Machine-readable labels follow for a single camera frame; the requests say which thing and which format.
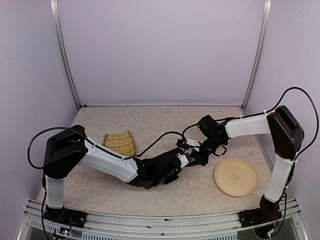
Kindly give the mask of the black zippered tool case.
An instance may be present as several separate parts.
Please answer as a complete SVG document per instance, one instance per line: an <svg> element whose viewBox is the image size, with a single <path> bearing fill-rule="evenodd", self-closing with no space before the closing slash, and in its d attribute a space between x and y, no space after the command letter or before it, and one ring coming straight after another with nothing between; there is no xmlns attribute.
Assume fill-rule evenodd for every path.
<svg viewBox="0 0 320 240"><path fill-rule="evenodd" d="M169 175L174 171L181 171L181 162L177 155L182 153L183 151L179 147L176 147L153 158L146 158L145 167L152 173L163 175Z"/></svg>

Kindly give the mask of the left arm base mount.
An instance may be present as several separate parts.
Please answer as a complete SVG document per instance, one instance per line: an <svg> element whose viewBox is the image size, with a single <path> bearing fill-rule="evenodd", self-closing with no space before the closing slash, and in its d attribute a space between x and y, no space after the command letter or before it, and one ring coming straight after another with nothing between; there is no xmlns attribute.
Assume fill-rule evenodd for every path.
<svg viewBox="0 0 320 240"><path fill-rule="evenodd" d="M66 225L69 227L76 227L76 228L84 228L87 213L80 210L74 210L69 208L49 208L48 206L45 208L44 211L44 219Z"/></svg>

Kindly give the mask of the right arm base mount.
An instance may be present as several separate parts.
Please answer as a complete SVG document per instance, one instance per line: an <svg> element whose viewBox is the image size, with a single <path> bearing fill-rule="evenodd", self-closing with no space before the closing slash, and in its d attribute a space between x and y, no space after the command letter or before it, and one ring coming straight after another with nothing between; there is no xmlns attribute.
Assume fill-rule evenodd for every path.
<svg viewBox="0 0 320 240"><path fill-rule="evenodd" d="M271 202L263 195L259 202L259 207L254 209L247 209L238 213L239 221L242 228L251 227L274 221L282 218L282 213L279 203L283 197L276 202Z"/></svg>

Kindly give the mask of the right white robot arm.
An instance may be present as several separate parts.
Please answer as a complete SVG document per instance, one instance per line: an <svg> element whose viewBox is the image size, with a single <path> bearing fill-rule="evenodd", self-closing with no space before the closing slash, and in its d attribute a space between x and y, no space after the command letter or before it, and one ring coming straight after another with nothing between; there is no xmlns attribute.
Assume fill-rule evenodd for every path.
<svg viewBox="0 0 320 240"><path fill-rule="evenodd" d="M281 105L269 113L229 117L223 121L214 120L207 115L197 126L206 140L197 149L192 150L191 157L202 166L208 163L210 155L214 155L219 147L224 148L230 139L270 135L275 161L264 199L271 203L281 199L292 177L296 157L305 137L301 125L286 106Z"/></svg>

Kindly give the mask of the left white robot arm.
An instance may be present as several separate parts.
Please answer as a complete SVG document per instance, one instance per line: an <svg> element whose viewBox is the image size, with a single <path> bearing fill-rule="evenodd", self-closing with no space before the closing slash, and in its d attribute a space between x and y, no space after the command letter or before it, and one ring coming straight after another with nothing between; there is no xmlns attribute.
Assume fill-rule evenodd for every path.
<svg viewBox="0 0 320 240"><path fill-rule="evenodd" d="M178 147L153 158L126 157L87 137L83 126L74 125L50 137L46 143L43 172L49 212L61 223L70 218L69 209L64 207L65 178L77 165L148 190L178 179L188 163Z"/></svg>

